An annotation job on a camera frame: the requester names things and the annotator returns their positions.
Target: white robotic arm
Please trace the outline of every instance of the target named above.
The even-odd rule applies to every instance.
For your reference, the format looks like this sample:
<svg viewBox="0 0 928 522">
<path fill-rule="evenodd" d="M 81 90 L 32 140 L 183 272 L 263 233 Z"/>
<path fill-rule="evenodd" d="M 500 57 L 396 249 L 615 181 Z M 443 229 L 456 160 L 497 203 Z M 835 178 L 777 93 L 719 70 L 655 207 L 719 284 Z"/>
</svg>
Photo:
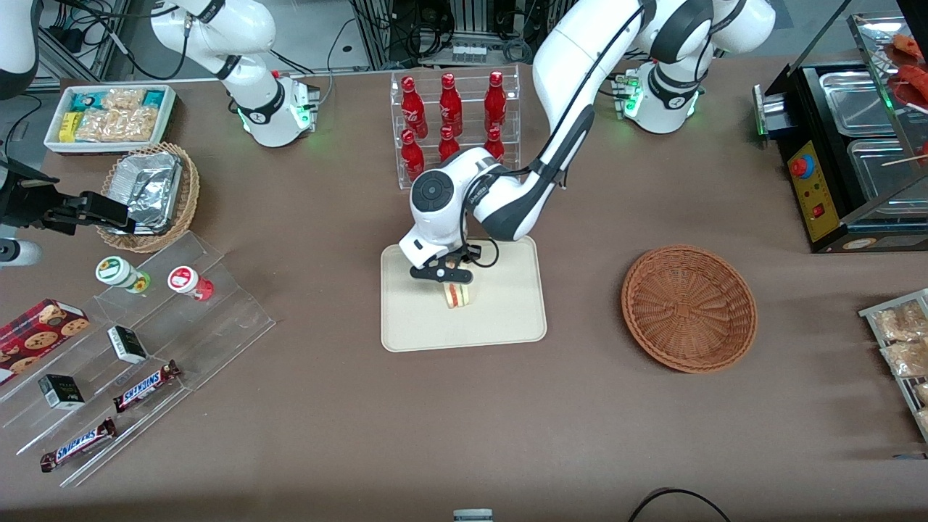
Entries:
<svg viewBox="0 0 928 522">
<path fill-rule="evenodd" d="M 39 67 L 36 38 L 41 3 L 2 0 L 0 5 L 0 99 L 25 91 Z"/>
<path fill-rule="evenodd" d="M 717 18 L 713 2 L 723 7 Z M 739 12 L 732 14 L 733 9 Z M 472 274 L 460 264 L 471 261 L 487 266 L 478 262 L 479 250 L 467 244 L 466 211 L 494 240 L 517 241 L 532 229 L 586 139 L 599 86 L 633 43 L 673 62 L 651 75 L 659 82 L 670 78 L 667 83 L 675 89 L 671 97 L 658 97 L 655 89 L 648 91 L 653 95 L 648 101 L 655 107 L 651 120 L 663 121 L 662 128 L 668 128 L 669 122 L 676 130 L 686 119 L 689 107 L 685 102 L 692 99 L 709 67 L 713 44 L 707 38 L 714 21 L 718 20 L 719 46 L 743 50 L 754 41 L 758 46 L 766 40 L 773 26 L 772 13 L 764 0 L 580 0 L 535 58 L 535 90 L 551 126 L 545 147 L 520 171 L 510 171 L 489 152 L 476 148 L 419 176 L 410 191 L 416 223 L 399 242 L 413 265 L 410 275 L 470 283 Z M 767 34 L 759 34 L 765 28 Z M 689 80 L 675 81 L 670 75 Z M 683 98 L 684 103 L 668 101 L 673 98 Z M 526 175 L 523 182 L 518 178 L 521 175 Z"/>
<path fill-rule="evenodd" d="M 253 0 L 174 0 L 153 10 L 172 6 L 180 9 L 151 19 L 155 35 L 223 82 L 255 141 L 281 147 L 310 128 L 307 86 L 276 78 L 257 56 L 271 49 L 277 32 L 267 7 Z"/>
</svg>

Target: brown table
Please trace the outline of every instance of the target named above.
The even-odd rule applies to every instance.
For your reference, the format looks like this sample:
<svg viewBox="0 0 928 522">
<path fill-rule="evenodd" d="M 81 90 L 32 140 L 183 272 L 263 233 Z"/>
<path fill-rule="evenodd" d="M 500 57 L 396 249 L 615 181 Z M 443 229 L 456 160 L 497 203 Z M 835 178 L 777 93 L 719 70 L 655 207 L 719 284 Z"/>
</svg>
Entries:
<svg viewBox="0 0 928 522">
<path fill-rule="evenodd" d="M 193 229 L 279 324 L 80 488 L 0 439 L 0 518 L 442 521 L 488 506 L 500 521 L 613 521 L 678 486 L 742 521 L 925 519 L 928 463 L 889 460 L 924 446 L 856 312 L 925 287 L 926 257 L 808 253 L 777 153 L 750 142 L 751 86 L 781 66 L 719 60 L 672 136 L 599 97 L 570 189 L 532 232 L 548 336 L 407 354 L 380 345 L 380 252 L 411 225 L 389 76 L 339 77 L 318 132 L 280 150 L 242 132 L 219 83 L 176 84 L 174 141 L 202 175 Z M 530 156 L 548 130 L 527 99 Z M 88 189 L 112 162 L 49 153 L 45 170 Z M 0 321 L 102 290 L 92 266 L 114 251 L 94 230 L 22 237 L 45 261 L 0 271 Z M 618 316 L 626 269 L 676 242 L 722 255 L 754 291 L 757 340 L 726 372 L 667 370 Z M 664 498 L 640 520 L 697 518 L 713 514 Z"/>
</svg>

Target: emergency stop button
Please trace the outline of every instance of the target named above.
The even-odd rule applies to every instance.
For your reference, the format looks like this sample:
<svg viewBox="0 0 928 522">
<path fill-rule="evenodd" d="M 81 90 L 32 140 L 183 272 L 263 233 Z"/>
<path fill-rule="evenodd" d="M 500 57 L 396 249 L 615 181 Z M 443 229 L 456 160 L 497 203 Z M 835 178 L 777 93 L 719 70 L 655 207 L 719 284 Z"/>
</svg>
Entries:
<svg viewBox="0 0 928 522">
<path fill-rule="evenodd" d="M 804 154 L 790 162 L 790 174 L 799 179 L 809 179 L 815 172 L 815 158 L 809 154 Z"/>
</svg>

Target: jar with green label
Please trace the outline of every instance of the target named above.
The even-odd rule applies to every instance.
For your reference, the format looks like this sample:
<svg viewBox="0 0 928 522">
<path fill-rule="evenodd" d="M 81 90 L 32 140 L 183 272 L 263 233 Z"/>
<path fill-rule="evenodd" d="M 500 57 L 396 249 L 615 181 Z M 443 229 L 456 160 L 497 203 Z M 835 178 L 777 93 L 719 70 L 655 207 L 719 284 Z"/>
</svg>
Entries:
<svg viewBox="0 0 928 522">
<path fill-rule="evenodd" d="M 117 255 L 100 261 L 97 265 L 97 279 L 109 286 L 124 288 L 129 294 L 141 294 L 151 284 L 151 277 L 147 273 Z"/>
</svg>

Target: yellow control panel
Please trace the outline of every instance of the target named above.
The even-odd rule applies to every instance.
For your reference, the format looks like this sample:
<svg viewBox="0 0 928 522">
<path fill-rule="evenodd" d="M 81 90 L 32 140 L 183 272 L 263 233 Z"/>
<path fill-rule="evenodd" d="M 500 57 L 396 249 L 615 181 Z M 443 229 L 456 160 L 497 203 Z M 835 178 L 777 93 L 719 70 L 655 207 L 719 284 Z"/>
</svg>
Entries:
<svg viewBox="0 0 928 522">
<path fill-rule="evenodd" d="M 812 241 L 818 241 L 838 228 L 841 220 L 825 184 L 812 142 L 806 143 L 786 163 L 790 179 L 796 188 L 796 198 L 803 211 L 803 220 Z"/>
</svg>

